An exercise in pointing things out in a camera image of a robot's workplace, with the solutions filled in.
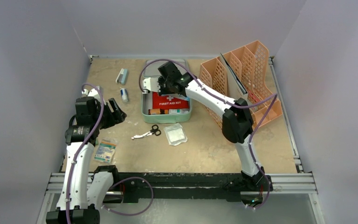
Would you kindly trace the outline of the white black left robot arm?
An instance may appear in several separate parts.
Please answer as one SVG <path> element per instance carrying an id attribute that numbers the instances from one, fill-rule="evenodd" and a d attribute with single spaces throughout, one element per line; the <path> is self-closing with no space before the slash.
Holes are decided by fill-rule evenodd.
<path id="1" fill-rule="evenodd" d="M 101 129 L 122 123 L 127 117 L 115 99 L 102 104 L 94 97 L 81 97 L 75 102 L 76 113 L 65 132 L 67 171 L 59 201 L 54 211 L 46 214 L 48 224 L 98 224 L 107 190 L 120 186 L 114 165 L 95 170 L 88 185 L 90 161 Z"/>

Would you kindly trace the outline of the white bottle green label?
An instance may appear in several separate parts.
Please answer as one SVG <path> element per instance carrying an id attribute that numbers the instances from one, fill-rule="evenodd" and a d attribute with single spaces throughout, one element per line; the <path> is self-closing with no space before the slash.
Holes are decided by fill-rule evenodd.
<path id="1" fill-rule="evenodd" d="M 188 114 L 190 111 L 189 109 L 170 109 L 169 114 Z"/>

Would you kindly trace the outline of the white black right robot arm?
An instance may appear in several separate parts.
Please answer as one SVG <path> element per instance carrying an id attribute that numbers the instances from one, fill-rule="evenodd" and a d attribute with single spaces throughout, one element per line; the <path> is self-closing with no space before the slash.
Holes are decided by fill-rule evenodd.
<path id="1" fill-rule="evenodd" d="M 268 180 L 258 164 L 255 153 L 250 149 L 250 136 L 253 132 L 253 118 L 247 101 L 224 96 L 202 83 L 189 72 L 181 74 L 173 61 L 158 68 L 160 93 L 175 93 L 194 99 L 212 110 L 222 120 L 222 134 L 235 145 L 241 162 L 241 175 L 244 186 L 254 190 Z"/>

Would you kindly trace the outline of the brown glass medicine bottle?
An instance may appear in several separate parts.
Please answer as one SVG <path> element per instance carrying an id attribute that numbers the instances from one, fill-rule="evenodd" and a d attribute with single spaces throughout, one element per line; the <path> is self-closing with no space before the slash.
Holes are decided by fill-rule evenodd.
<path id="1" fill-rule="evenodd" d="M 169 114 L 169 110 L 166 109 L 149 109 L 148 110 L 149 115 L 165 115 Z"/>

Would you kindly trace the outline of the red first aid pouch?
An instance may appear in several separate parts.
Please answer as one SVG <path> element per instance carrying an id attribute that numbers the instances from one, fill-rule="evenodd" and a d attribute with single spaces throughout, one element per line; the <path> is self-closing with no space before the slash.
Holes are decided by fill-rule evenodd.
<path id="1" fill-rule="evenodd" d="M 173 97 L 171 95 L 159 95 L 157 92 L 152 93 L 153 109 L 189 109 L 189 101 Z"/>

